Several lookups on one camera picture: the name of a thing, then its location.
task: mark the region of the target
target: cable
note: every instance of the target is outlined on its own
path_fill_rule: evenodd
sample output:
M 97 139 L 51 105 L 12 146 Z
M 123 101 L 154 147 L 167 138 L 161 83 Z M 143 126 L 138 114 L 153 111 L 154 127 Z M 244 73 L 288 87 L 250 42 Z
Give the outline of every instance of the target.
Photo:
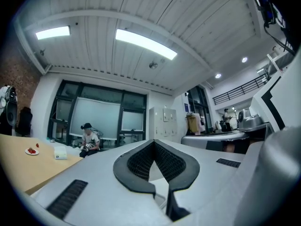
M 278 39 L 276 39 L 275 37 L 273 37 L 268 31 L 267 31 L 267 25 L 265 24 L 264 26 L 264 31 L 266 32 L 267 35 L 269 35 L 273 40 L 275 40 L 275 42 L 277 44 L 279 44 L 282 48 L 286 49 L 289 53 L 291 53 L 293 56 L 296 55 L 296 53 L 294 51 L 292 51 L 288 46 L 286 46 L 285 44 L 283 44 L 281 41 L 279 41 Z

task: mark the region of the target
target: tissue box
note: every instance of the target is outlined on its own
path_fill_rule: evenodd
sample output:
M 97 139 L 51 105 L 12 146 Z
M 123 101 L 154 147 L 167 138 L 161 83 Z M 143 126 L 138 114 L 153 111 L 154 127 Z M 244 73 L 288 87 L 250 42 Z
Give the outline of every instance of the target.
M 55 159 L 58 159 L 58 160 L 66 160 L 67 159 L 67 151 L 64 146 L 55 147 Z

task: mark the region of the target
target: railing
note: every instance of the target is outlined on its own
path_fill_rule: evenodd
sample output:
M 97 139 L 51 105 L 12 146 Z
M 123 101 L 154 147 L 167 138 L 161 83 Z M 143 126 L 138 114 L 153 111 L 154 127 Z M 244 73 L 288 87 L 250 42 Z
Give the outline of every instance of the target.
M 239 87 L 237 87 L 233 90 L 230 90 L 224 94 L 214 97 L 213 98 L 214 103 L 217 105 L 217 104 L 226 102 L 228 100 L 232 100 L 236 97 L 242 96 L 252 90 L 255 90 L 255 89 L 265 85 L 268 81 L 269 80 L 268 80 L 267 76 L 265 74 L 263 74 L 263 75 L 257 77 L 256 79 L 254 79 L 246 84 L 243 84 L 242 86 L 239 86 Z

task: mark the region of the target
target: table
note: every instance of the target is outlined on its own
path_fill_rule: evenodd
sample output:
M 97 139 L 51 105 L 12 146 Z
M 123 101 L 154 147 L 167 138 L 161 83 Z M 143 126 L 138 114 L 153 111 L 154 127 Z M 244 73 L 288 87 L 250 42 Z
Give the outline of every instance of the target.
M 39 154 L 27 155 L 25 149 L 29 147 L 37 149 Z M 12 185 L 29 195 L 81 159 L 68 155 L 67 160 L 56 160 L 54 147 L 39 139 L 0 134 L 0 163 Z

